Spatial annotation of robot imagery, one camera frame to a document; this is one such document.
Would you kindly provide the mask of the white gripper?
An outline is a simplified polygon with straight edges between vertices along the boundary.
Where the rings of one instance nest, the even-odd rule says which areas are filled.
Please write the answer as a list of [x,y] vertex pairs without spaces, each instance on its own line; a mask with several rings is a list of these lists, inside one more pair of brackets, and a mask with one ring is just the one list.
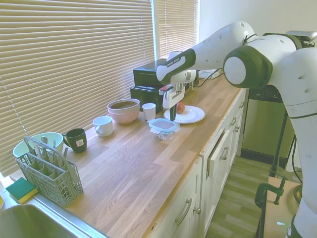
[[185,90],[175,91],[168,90],[163,96],[162,106],[164,109],[169,109],[170,120],[174,121],[177,114],[177,104],[184,98]]

